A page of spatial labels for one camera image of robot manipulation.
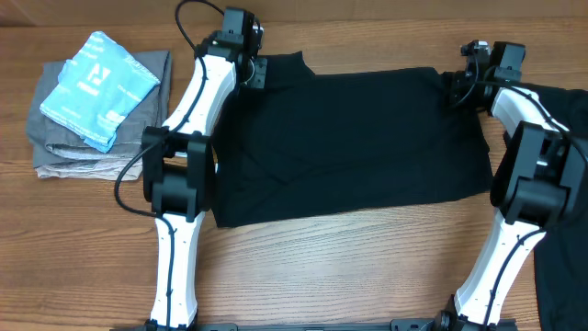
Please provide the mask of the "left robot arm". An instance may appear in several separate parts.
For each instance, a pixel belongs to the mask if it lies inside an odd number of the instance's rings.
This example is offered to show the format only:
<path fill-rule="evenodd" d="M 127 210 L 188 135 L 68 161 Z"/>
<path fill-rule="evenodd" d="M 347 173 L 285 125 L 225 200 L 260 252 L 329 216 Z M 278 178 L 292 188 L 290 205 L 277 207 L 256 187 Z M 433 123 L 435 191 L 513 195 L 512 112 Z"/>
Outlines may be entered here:
<path fill-rule="evenodd" d="M 195 327 L 198 236 L 216 174 L 211 135 L 239 86 L 265 83 L 266 60 L 257 57 L 264 37 L 259 19 L 236 7 L 221 13 L 221 29 L 193 48 L 194 73 L 175 111 L 142 135 L 143 194 L 158 235 L 156 293 L 146 330 Z"/>

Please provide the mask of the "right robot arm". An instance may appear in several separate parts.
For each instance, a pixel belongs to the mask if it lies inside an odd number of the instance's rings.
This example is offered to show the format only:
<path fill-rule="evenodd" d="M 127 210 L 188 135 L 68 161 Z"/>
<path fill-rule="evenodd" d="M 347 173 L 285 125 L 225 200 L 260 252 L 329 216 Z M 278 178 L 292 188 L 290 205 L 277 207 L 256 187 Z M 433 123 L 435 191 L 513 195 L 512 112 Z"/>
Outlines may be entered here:
<path fill-rule="evenodd" d="M 463 285 L 426 330 L 514 330 L 501 310 L 526 258 L 574 213 L 587 175 L 587 141 L 521 85 L 522 44 L 473 40 L 463 71 L 449 75 L 447 108 L 478 108 L 499 120 L 506 152 L 493 177 L 492 229 Z"/>

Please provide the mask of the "black t-shirt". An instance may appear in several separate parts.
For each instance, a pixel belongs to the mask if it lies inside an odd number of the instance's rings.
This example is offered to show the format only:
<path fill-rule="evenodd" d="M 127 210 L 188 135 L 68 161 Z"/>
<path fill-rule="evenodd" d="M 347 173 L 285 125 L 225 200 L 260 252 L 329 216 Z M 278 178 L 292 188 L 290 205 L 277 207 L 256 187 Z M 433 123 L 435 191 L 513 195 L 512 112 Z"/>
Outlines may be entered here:
<path fill-rule="evenodd" d="M 269 58 L 263 89 L 225 104 L 212 211 L 238 227 L 461 200 L 490 188 L 476 114 L 445 108 L 431 67 L 317 75 L 300 53 Z"/>

